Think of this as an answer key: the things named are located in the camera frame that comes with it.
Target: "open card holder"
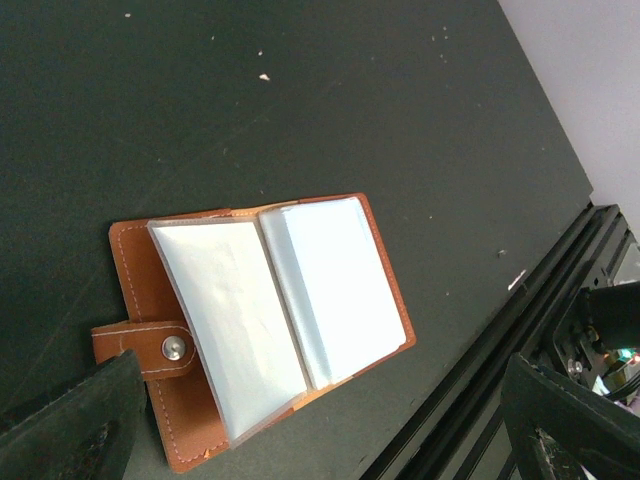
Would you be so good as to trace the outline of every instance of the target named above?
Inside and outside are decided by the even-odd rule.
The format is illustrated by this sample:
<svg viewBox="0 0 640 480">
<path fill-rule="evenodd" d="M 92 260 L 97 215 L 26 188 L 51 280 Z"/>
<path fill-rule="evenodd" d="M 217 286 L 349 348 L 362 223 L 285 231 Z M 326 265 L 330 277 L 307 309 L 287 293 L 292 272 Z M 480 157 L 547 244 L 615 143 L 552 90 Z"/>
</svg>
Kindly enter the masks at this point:
<svg viewBox="0 0 640 480">
<path fill-rule="evenodd" d="M 416 341 L 363 194 L 119 222 L 109 238 L 129 320 L 93 329 L 96 360 L 136 352 L 175 472 Z M 218 263 L 206 260 L 214 257 Z M 390 305 L 393 312 L 379 314 Z M 268 314 L 251 323 L 261 312 Z M 175 338 L 180 354 L 171 359 L 167 339 Z"/>
</svg>

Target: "white page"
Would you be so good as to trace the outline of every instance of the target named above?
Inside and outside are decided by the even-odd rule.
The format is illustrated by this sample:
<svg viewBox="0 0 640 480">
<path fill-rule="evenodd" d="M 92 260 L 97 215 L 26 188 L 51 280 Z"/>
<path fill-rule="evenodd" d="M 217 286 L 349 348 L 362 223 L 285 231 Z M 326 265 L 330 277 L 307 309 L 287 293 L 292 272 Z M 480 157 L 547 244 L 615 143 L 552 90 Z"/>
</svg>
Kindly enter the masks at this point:
<svg viewBox="0 0 640 480">
<path fill-rule="evenodd" d="M 291 318 L 312 380 L 323 378 L 326 365 L 329 382 L 337 383 L 397 350 L 406 335 L 360 201 L 349 198 L 279 211 L 295 262 L 290 253 L 279 258 L 268 230 L 265 235 L 278 275 L 284 271 L 285 277 L 304 283 L 307 298 L 300 300 L 298 288 L 297 298 L 288 304 L 302 306 L 291 310 Z M 290 296 L 290 290 L 283 292 Z"/>
<path fill-rule="evenodd" d="M 307 391 L 274 279 L 252 221 L 154 221 L 230 442 Z"/>
</svg>

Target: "black table surface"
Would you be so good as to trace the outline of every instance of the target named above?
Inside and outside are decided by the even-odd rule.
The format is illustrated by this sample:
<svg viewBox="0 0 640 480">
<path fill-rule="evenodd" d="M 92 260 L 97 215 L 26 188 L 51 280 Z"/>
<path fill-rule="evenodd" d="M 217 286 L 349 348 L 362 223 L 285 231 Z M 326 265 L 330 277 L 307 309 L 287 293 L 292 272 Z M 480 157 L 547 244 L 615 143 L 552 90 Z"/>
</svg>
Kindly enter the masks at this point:
<svg viewBox="0 0 640 480">
<path fill-rule="evenodd" d="M 354 191 L 372 203 L 417 346 L 184 478 L 357 477 L 588 202 L 495 1 L 0 15 L 0 410 L 82 374 L 89 329 L 126 318 L 110 223 Z M 172 475 L 149 414 L 127 478 Z"/>
</svg>

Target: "brown leather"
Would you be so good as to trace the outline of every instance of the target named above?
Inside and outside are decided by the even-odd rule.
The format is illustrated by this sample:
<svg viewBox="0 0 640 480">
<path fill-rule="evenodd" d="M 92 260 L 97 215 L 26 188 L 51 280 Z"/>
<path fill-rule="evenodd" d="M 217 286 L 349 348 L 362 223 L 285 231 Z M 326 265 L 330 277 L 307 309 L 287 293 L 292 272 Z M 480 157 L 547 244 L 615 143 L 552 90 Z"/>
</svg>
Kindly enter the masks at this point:
<svg viewBox="0 0 640 480">
<path fill-rule="evenodd" d="M 162 353 L 162 344 L 170 336 L 180 337 L 186 344 L 185 354 L 180 360 L 169 360 Z M 199 362 L 193 337 L 184 321 L 145 322 L 144 325 L 114 323 L 94 328 L 91 338 L 98 363 L 125 350 L 134 350 L 145 381 L 186 375 Z"/>
<path fill-rule="evenodd" d="M 416 338 L 366 196 L 363 194 L 337 195 L 309 198 L 299 202 L 318 202 L 353 196 L 358 197 L 362 202 L 402 318 L 407 342 L 397 350 L 399 352 L 415 344 Z M 170 218 L 255 215 L 260 211 L 299 202 L 250 209 L 212 210 Z M 144 322 L 145 325 L 147 322 L 175 320 L 184 322 L 184 315 L 176 295 L 147 231 L 146 225 L 149 220 L 116 223 L 109 231 L 129 318 L 132 323 Z M 195 360 L 191 365 L 191 370 L 186 375 L 147 382 L 167 460 L 171 468 L 178 473 L 186 472 L 228 448 L 224 427 L 202 365 Z M 335 387 L 331 386 L 322 392 L 312 393 L 310 398 L 302 399 L 281 418 L 290 415 L 310 400 Z"/>
</svg>

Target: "white speck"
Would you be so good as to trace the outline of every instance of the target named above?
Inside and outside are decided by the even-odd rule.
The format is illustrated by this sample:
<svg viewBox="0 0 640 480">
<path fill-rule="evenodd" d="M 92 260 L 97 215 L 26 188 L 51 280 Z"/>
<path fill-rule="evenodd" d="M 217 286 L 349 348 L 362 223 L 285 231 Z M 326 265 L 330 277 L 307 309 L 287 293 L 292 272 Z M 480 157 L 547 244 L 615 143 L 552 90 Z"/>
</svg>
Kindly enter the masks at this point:
<svg viewBox="0 0 640 480">
<path fill-rule="evenodd" d="M 526 270 L 521 271 L 520 275 L 518 275 L 515 278 L 515 280 L 513 282 L 511 282 L 511 284 L 507 287 L 507 290 L 511 291 L 511 289 L 516 286 L 516 283 L 518 283 L 522 279 L 522 277 L 524 277 L 525 273 L 527 273 Z"/>
</svg>

